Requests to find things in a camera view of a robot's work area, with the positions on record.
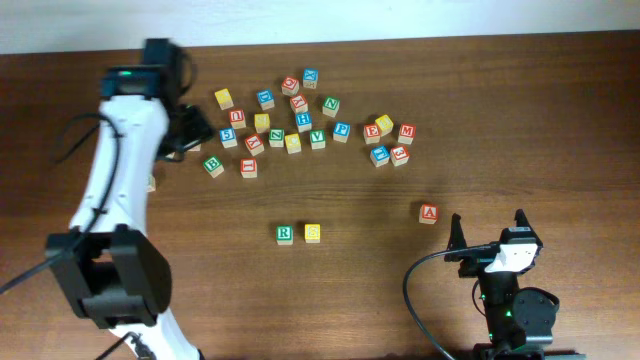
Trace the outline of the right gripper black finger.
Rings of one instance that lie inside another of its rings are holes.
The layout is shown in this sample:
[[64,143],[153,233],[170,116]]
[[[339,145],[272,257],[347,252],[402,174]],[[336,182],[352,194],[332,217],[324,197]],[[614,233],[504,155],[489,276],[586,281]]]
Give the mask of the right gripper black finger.
[[517,209],[514,215],[514,221],[518,228],[528,228],[531,230],[531,225],[524,213],[523,209]]
[[462,250],[466,248],[467,243],[461,226],[461,216],[457,213],[454,213],[451,217],[450,236],[447,249]]

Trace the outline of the green R block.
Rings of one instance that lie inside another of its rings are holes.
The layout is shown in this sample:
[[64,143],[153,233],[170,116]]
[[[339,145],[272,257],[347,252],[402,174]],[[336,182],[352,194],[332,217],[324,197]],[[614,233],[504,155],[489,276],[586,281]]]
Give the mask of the green R block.
[[294,242],[294,231],[290,225],[281,225],[276,228],[276,242],[278,245],[292,245]]

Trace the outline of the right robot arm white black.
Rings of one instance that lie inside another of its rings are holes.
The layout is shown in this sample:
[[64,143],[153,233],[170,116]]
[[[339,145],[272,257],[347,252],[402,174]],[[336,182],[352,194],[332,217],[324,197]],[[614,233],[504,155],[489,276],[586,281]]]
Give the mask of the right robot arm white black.
[[557,296],[536,287],[522,288],[518,277],[535,266],[543,242],[523,210],[497,241],[471,247],[454,214],[445,256],[460,264],[458,276],[474,278],[480,291],[489,342],[472,350],[475,359],[543,359],[552,344],[552,328],[560,308]]

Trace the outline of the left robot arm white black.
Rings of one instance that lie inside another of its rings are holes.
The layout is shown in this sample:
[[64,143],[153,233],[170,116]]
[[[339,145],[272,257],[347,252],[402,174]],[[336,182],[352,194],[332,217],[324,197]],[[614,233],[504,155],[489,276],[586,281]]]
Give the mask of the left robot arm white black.
[[98,138],[85,192],[69,228],[47,238],[45,256],[73,313],[127,344],[139,359],[200,359],[171,309],[172,274],[147,237],[147,187],[156,161],[179,162],[214,130],[181,103],[190,56],[148,39],[137,65],[100,83]]

